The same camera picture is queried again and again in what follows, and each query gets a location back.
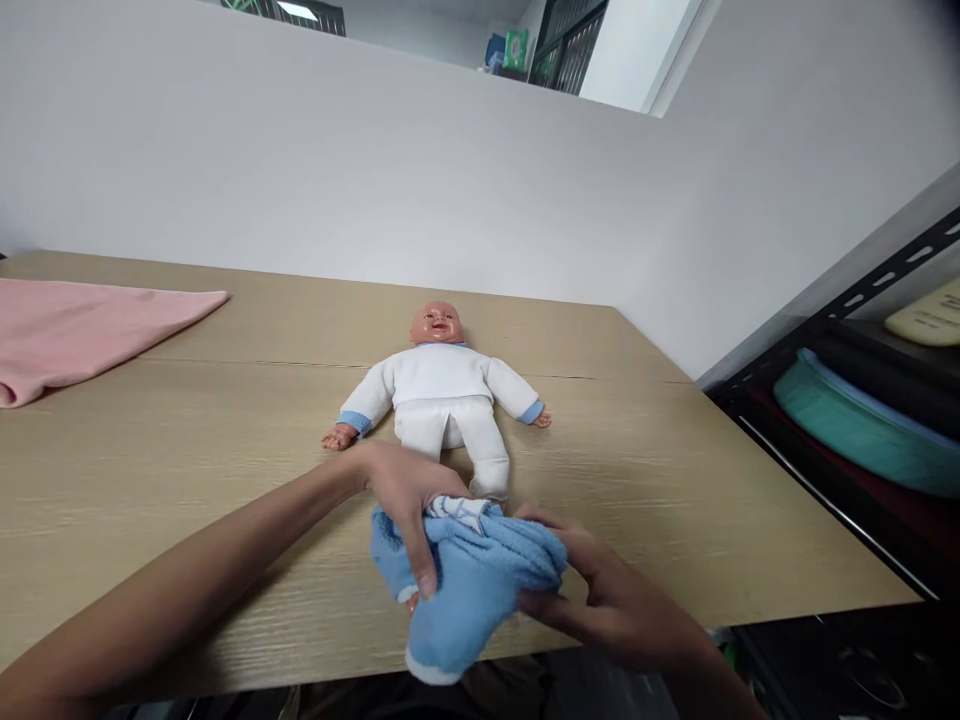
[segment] human hand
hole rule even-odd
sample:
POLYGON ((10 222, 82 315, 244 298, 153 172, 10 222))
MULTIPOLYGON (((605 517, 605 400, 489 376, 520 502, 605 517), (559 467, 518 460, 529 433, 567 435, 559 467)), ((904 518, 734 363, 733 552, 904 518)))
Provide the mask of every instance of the human hand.
POLYGON ((323 436, 323 446, 327 450, 346 450, 359 434, 353 425, 337 423, 333 426, 333 430, 323 436))
POLYGON ((455 470, 397 445, 365 441, 350 451, 363 468, 363 487, 373 491, 407 547, 420 595, 437 591, 437 571, 423 530, 423 511, 438 495, 470 497, 455 470))
POLYGON ((552 422, 553 422, 553 416, 550 413, 548 413, 546 410, 543 410, 537 416, 537 419, 530 424, 536 425, 538 428, 548 428, 550 427, 550 423, 552 422))
POLYGON ((579 523, 531 505, 523 505, 515 517, 551 528, 590 587, 586 605, 525 591, 520 595, 524 613, 639 673, 667 673, 699 653, 716 652, 693 618, 579 523))

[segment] yellow container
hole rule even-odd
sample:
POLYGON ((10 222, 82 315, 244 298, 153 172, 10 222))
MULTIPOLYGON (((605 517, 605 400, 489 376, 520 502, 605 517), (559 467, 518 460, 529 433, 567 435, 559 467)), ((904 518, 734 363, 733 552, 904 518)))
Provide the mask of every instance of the yellow container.
POLYGON ((898 310, 884 326, 919 345, 960 345, 960 278, 898 310))

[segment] doll face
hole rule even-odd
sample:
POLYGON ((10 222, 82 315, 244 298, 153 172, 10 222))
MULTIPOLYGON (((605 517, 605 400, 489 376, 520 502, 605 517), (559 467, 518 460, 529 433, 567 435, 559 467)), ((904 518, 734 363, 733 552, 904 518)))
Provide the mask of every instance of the doll face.
POLYGON ((410 341, 415 345, 425 342, 463 342, 460 315, 450 303, 434 301, 420 308, 410 326, 410 341))

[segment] wooden table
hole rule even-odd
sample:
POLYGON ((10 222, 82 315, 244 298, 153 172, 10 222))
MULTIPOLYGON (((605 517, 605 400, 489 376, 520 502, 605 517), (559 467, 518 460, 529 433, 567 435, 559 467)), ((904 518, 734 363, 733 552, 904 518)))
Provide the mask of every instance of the wooden table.
MULTIPOLYGON (((138 359, 0 412, 0 668, 187 534, 322 461, 340 404, 407 347, 412 313, 435 297, 554 413, 544 432, 498 410, 511 504, 580 518, 703 625, 918 599, 612 308, 48 252, 3 261, 0 277, 232 294, 138 359)), ((395 441, 392 425, 374 436, 395 441)), ((468 476, 463 450, 446 461, 468 476)), ((320 523, 144 692, 401 669, 407 622, 368 556, 372 506, 358 497, 320 523)), ((565 589, 584 592, 572 571, 565 589)), ((515 616, 485 657, 571 644, 515 616)))

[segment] blue sock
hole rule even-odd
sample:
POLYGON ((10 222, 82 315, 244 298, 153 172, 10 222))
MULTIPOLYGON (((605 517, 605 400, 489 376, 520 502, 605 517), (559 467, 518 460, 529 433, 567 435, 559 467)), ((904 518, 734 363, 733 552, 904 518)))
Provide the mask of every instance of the blue sock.
MULTIPOLYGON (((423 682, 452 685, 516 611, 521 589, 560 589, 567 553, 547 528, 505 518, 488 501, 438 498, 431 512, 442 515, 423 519, 438 587, 413 613, 406 662, 423 682)), ((380 507, 373 512, 370 552, 394 599, 409 599, 416 584, 407 551, 380 507)))

